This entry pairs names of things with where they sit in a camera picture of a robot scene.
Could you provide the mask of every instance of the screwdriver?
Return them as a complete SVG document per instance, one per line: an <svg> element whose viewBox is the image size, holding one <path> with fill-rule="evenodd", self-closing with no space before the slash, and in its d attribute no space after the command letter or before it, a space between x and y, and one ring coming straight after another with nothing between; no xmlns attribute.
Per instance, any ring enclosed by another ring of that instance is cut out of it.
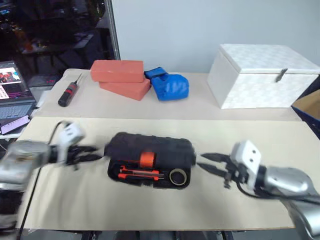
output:
<svg viewBox="0 0 320 240"><path fill-rule="evenodd" d="M159 173L158 170L150 171L150 170L127 169L126 166L122 165L120 167L120 173L118 174L118 178L126 179L128 176L151 178L154 181L158 181L159 179L164 179L165 175Z"/></svg>
<svg viewBox="0 0 320 240"><path fill-rule="evenodd" d="M79 75L79 77L76 79L76 81L71 82L70 85L66 88L66 90L63 92L62 96L60 97L58 104L61 107L67 107L69 103L71 102L72 98L76 94L78 90L77 82L80 79L82 73Z"/></svg>

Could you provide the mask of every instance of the black tool case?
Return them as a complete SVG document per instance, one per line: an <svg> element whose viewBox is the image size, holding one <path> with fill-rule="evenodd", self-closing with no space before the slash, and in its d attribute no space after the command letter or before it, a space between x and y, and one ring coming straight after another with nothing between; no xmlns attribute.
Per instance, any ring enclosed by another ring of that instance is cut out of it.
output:
<svg viewBox="0 0 320 240"><path fill-rule="evenodd" d="M140 157L145 152L154 153L153 164L150 167L140 166ZM187 139L126 132L119 132L111 139L104 148L104 155L110 157L107 173L111 179L137 186L153 185L154 188L162 189L187 187L191 179L191 167L196 164L194 148ZM156 170L163 177L158 180L133 175L125 179L119 178L122 166L132 170Z"/></svg>

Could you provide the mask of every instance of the tool kit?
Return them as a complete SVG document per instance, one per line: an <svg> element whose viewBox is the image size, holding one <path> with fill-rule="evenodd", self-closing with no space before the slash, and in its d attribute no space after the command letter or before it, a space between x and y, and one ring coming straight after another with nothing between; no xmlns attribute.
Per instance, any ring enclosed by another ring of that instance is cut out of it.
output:
<svg viewBox="0 0 320 240"><path fill-rule="evenodd" d="M132 185L183 189L191 179L196 154L187 139L117 133L104 148L108 176Z"/></svg>

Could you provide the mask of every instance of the orange brick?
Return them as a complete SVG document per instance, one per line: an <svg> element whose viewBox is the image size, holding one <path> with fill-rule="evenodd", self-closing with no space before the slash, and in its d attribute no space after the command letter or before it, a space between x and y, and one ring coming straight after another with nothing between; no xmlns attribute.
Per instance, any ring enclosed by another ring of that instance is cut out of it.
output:
<svg viewBox="0 0 320 240"><path fill-rule="evenodd" d="M100 88L122 96L140 101L149 91L151 85L149 79L139 83L123 82L99 82Z"/></svg>
<svg viewBox="0 0 320 240"><path fill-rule="evenodd" d="M95 82L142 83L144 81L144 62L95 60L91 66L90 73Z"/></svg>

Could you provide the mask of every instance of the black cable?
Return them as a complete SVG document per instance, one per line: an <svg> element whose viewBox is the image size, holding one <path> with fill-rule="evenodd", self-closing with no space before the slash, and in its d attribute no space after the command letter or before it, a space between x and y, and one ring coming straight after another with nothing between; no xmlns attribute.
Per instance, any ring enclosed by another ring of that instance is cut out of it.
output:
<svg viewBox="0 0 320 240"><path fill-rule="evenodd" d="M295 195L295 196L284 196L284 195L276 195L272 194L270 192L263 191L262 194L265 194L266 196L258 196L258 195L253 195L251 193L246 192L240 182L236 183L237 188L241 193L244 195L254 198L254 199L262 199L262 200L293 200L293 201L300 201L300 202L305 202L309 204L315 204L320 206L320 201L313 201L305 198L320 198L319 195Z"/></svg>
<svg viewBox="0 0 320 240"><path fill-rule="evenodd" d="M55 133L56 133L56 131L57 131L57 128L58 128L59 125L62 124L62 123L65 123L65 121L60 121L60 122L58 122L58 123L55 125L55 127L54 127L54 129L53 129L53 132L51 133L51 136L50 136L48 145L52 142L52 139L54 138L54 135L55 135ZM35 190L36 190L36 186L37 186L37 183L38 183L38 179L39 179L39 176L40 176L41 169L42 169L42 166L39 168L39 171L38 171L38 173L37 173L37 175L36 175L36 178L35 178L35 181L34 181L34 185L33 185L33 188L32 188L32 192L31 192L31 195L30 195L28 204L27 204L27 206L26 206L26 209L25 209L25 212L24 212L24 216L23 216L23 220L22 220L21 226L20 226L20 228L19 228L19 232L18 232L18 235L17 235L17 237L16 237L16 240L20 240L20 239L21 239L22 233L23 233L23 231L24 231L24 227L25 227L25 223L26 223L26 220L27 220L29 208L30 208L32 199L33 199L33 197L34 197L34 193L35 193Z"/></svg>

